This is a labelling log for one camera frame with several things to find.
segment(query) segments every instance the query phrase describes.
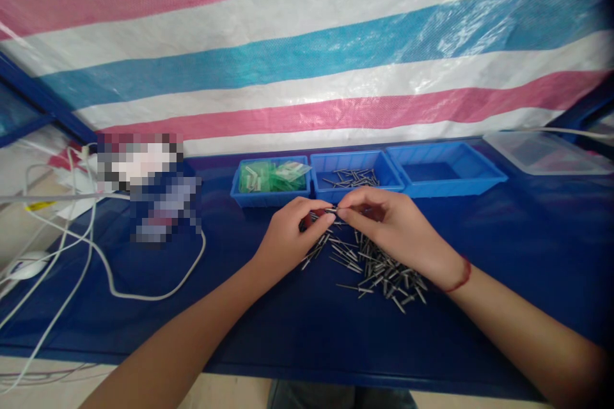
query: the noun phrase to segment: blue plastic bin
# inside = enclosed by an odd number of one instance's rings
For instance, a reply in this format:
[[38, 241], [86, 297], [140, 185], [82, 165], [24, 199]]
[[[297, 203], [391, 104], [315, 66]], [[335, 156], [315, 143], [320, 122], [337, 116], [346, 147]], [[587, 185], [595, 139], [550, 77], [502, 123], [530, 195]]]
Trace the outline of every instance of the blue plastic bin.
[[480, 195], [507, 176], [466, 143], [388, 147], [412, 198]]
[[309, 198], [311, 194], [311, 180], [310, 175], [307, 173], [305, 175], [305, 190], [296, 190], [293, 192], [263, 192], [263, 193], [241, 193], [239, 192], [240, 187], [240, 174], [241, 174], [241, 165], [250, 164], [261, 161], [270, 161], [275, 166], [280, 166], [287, 161], [296, 161], [298, 163], [309, 164], [307, 161], [307, 157], [301, 155], [299, 157], [277, 157], [277, 158], [258, 158], [256, 160], [243, 160], [239, 163], [239, 167], [235, 172], [235, 176], [232, 179], [232, 190], [230, 192], [230, 196], [232, 196], [235, 201], [239, 204], [241, 208], [268, 208], [268, 207], [278, 207], [281, 208], [284, 205], [287, 205], [297, 196], [302, 196], [305, 198]]
[[348, 192], [355, 190], [356, 187], [349, 189], [333, 188], [334, 186], [324, 179], [338, 181], [339, 177], [333, 171], [338, 169], [366, 169], [375, 171], [375, 177], [381, 184], [378, 189], [393, 190], [400, 192], [403, 190], [403, 182], [398, 176], [395, 167], [388, 157], [381, 150], [368, 150], [344, 153], [319, 153], [311, 156], [311, 178], [315, 186], [316, 198], [323, 199], [329, 203], [339, 203]]

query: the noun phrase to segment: bracelet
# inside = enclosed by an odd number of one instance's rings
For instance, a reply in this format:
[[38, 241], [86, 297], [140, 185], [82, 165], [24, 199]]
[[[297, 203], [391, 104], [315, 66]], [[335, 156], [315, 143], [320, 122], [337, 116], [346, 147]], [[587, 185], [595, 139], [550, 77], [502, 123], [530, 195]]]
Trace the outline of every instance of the bracelet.
[[464, 270], [462, 271], [462, 279], [452, 288], [445, 290], [446, 294], [451, 293], [452, 291], [456, 291], [458, 288], [464, 286], [471, 278], [471, 262], [469, 262], [464, 256], [461, 256], [462, 260], [465, 262]]

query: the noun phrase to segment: floor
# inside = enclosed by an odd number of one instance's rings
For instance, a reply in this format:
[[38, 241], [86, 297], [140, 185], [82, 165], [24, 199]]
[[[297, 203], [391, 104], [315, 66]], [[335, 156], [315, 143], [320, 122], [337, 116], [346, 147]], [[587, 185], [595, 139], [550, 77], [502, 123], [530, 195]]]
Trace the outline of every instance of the floor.
[[[55, 185], [52, 178], [41, 181], [32, 194], [60, 194], [66, 189]], [[27, 215], [23, 207], [17, 204], [7, 206], [0, 211], [0, 270], [36, 231], [40, 222]], [[36, 239], [32, 250], [46, 249], [59, 235], [59, 231], [44, 231]], [[2, 374], [18, 373], [23, 368], [24, 359], [0, 357], [0, 382]], [[73, 369], [80, 363], [67, 363], [50, 360], [36, 360], [30, 372], [50, 372]], [[47, 385], [17, 388], [0, 396], [3, 409], [45, 409], [77, 408], [94, 388], [104, 380], [113, 366], [97, 366], [93, 369], [78, 371], [61, 382]], [[266, 407], [267, 395], [271, 381], [262, 378], [222, 376], [201, 374], [185, 397], [180, 409], [261, 409]], [[0, 392], [6, 386], [0, 383]], [[451, 394], [412, 392], [420, 409], [545, 409], [548, 405], [526, 401], [512, 401], [484, 397], [460, 396]]]
[[[0, 357], [0, 373], [19, 372], [25, 360]], [[79, 363], [37, 360], [32, 372], [73, 369]], [[17, 388], [0, 396], [3, 409], [76, 409], [113, 366], [78, 371], [63, 382]], [[271, 381], [263, 378], [201, 374], [179, 409], [264, 409]], [[420, 409], [548, 409], [549, 405], [475, 396], [412, 392]]]

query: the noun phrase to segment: pile of metal pins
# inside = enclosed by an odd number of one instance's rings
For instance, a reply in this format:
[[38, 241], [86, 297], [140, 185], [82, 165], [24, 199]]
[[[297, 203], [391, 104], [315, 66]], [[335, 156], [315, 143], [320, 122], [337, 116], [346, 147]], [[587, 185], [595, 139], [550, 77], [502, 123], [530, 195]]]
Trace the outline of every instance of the pile of metal pins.
[[[310, 213], [310, 216], [312, 222], [318, 218], [313, 212]], [[358, 298], [374, 293], [374, 288], [381, 286], [384, 297], [392, 300], [403, 314], [405, 314], [404, 306], [416, 300], [416, 297], [419, 297], [424, 304], [427, 303], [422, 291], [429, 289], [418, 272], [394, 260], [356, 229], [354, 229], [354, 243], [340, 240], [334, 234], [333, 229], [342, 228], [344, 225], [347, 224], [338, 219], [333, 223], [305, 256], [301, 270], [304, 270], [311, 260], [316, 259], [328, 243], [335, 256], [329, 259], [343, 265], [348, 270], [363, 275], [363, 280], [357, 286], [346, 284], [337, 284], [337, 286], [356, 290], [359, 293]]]
[[370, 185], [371, 187], [379, 186], [379, 180], [375, 177], [374, 169], [337, 169], [333, 174], [339, 176], [338, 181], [322, 179], [325, 182], [333, 184], [333, 188], [342, 187], [349, 189], [351, 187], [362, 187]]

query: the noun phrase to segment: forearm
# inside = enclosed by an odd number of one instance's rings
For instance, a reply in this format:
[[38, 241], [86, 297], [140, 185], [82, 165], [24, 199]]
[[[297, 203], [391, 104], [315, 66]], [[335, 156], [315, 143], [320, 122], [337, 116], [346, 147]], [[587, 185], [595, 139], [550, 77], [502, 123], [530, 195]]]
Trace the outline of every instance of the forearm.
[[555, 407], [582, 406], [596, 391], [605, 352], [479, 268], [449, 296]]
[[157, 331], [82, 408], [176, 408], [224, 336], [276, 281], [249, 262]]

